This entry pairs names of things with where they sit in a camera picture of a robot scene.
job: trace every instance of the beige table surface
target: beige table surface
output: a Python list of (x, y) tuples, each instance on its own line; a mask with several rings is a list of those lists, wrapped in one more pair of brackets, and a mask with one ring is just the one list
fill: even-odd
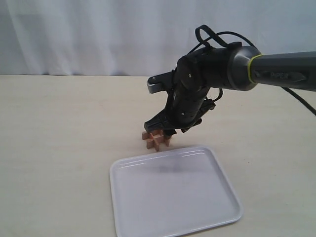
[[(154, 152), (143, 123), (166, 100), (146, 80), (0, 76), (1, 237), (116, 236), (109, 168)], [(316, 106), (316, 93), (299, 94)], [(244, 207), (239, 222), (193, 236), (315, 237), (316, 118), (285, 91), (225, 91), (167, 149), (191, 145), (217, 153)]]

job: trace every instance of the white curtain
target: white curtain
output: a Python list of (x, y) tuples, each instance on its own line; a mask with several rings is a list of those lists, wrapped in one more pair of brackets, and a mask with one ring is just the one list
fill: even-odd
[(316, 0), (0, 0), (0, 74), (156, 75), (202, 24), (264, 54), (316, 51)]

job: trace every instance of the table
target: table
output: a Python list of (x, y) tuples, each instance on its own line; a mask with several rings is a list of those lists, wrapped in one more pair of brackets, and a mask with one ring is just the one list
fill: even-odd
[[(144, 121), (166, 93), (147, 77), (0, 76), (0, 236), (114, 237), (109, 168), (155, 152)], [(211, 90), (215, 98), (218, 91)], [(316, 93), (299, 91), (316, 106)], [(278, 87), (224, 91), (170, 147), (211, 147), (244, 207), (196, 237), (314, 237), (316, 119)]]

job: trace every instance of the robotic arm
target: robotic arm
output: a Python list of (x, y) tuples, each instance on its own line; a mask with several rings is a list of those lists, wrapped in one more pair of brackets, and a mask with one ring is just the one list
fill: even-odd
[[(209, 38), (202, 39), (201, 30)], [(219, 37), (223, 34), (239, 36), (250, 46), (226, 43)], [(262, 55), (245, 37), (232, 32), (216, 34), (206, 25), (196, 29), (196, 37), (199, 45), (178, 60), (175, 70), (148, 79), (150, 93), (166, 91), (168, 98), (165, 108), (145, 122), (147, 132), (163, 130), (170, 138), (176, 129), (186, 132), (199, 125), (201, 117), (215, 108), (223, 89), (248, 91), (257, 84), (268, 84), (316, 91), (316, 52)], [(222, 48), (212, 47), (210, 39)], [(215, 100), (207, 98), (211, 87), (220, 89)]]

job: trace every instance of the plastic tray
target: plastic tray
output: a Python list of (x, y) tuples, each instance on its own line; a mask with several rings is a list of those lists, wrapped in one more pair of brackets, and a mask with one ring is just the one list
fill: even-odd
[(175, 237), (233, 223), (242, 206), (214, 153), (189, 147), (110, 169), (118, 237)]

